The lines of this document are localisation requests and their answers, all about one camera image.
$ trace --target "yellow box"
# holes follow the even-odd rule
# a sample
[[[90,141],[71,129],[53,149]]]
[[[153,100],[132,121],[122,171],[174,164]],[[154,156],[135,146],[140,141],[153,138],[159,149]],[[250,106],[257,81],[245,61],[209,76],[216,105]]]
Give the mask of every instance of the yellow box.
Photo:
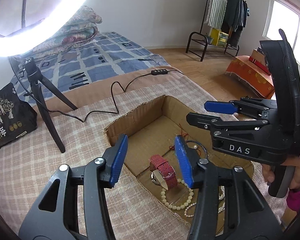
[[[225,47],[227,45],[228,34],[221,30],[213,28],[210,37],[213,38],[212,44],[215,46]]]

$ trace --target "red watch strap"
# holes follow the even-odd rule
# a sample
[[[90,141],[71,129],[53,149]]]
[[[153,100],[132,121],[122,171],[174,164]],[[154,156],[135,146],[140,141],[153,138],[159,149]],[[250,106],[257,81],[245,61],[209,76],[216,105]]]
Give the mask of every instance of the red watch strap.
[[[176,173],[168,160],[156,154],[150,158],[150,170],[159,170],[167,183],[168,189],[174,188],[177,184]]]

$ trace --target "red string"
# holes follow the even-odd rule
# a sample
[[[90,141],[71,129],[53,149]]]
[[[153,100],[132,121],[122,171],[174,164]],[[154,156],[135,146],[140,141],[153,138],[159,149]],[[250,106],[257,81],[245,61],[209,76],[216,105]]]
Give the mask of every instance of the red string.
[[[182,133],[184,130],[181,127],[181,124],[179,124],[179,127],[181,129],[180,135],[185,139],[185,141],[187,141],[189,139],[189,135],[187,133]],[[175,150],[174,145],[170,145],[169,150],[174,151]]]

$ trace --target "tripod leg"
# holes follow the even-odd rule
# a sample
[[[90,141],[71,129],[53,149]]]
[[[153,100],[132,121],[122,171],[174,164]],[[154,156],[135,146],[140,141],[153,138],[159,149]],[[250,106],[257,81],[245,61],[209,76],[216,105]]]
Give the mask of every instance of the tripod leg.
[[[52,83],[49,79],[47,79],[45,76],[42,76],[42,79],[40,80],[41,83],[49,89],[57,98],[59,98],[62,102],[64,102],[66,105],[71,107],[73,110],[77,110],[78,108],[68,99],[64,94],[62,94]]]
[[[34,97],[36,99],[38,99],[41,102],[41,104],[43,104],[45,107],[47,107],[47,105],[44,101],[43,94],[42,94],[41,85],[31,83],[31,90],[32,90]],[[41,117],[42,117],[43,121],[45,122],[53,140],[57,144],[60,151],[62,153],[64,153],[66,151],[65,146],[63,145],[63,143],[58,135],[58,132],[52,122],[49,112],[47,112],[38,102],[37,102],[37,106],[38,106],[39,112],[41,114]]]

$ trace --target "beige plaid blanket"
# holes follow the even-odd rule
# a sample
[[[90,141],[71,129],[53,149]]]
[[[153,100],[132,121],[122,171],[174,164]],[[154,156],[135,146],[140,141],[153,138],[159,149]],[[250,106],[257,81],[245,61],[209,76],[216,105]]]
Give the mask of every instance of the beige plaid blanket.
[[[46,126],[41,124],[31,134],[0,149],[0,214],[17,233],[34,200],[55,170],[63,163],[70,167],[85,165],[101,156],[109,147],[104,128],[144,102],[160,95],[170,95],[197,111],[206,114],[203,105],[214,100],[187,77],[141,88],[115,97],[120,115],[93,114],[86,123],[73,118],[53,118],[66,152],[60,153]],[[84,106],[72,114],[84,117],[91,110],[114,110],[107,98]],[[236,120],[219,115],[224,120]],[[273,212],[280,218],[286,207],[284,199],[271,198],[262,179],[261,166],[254,163],[253,180],[266,197]],[[165,209],[138,183],[126,167],[114,189],[106,190],[109,214],[117,239],[186,239],[189,226]],[[79,190],[79,225],[85,234],[82,189]]]

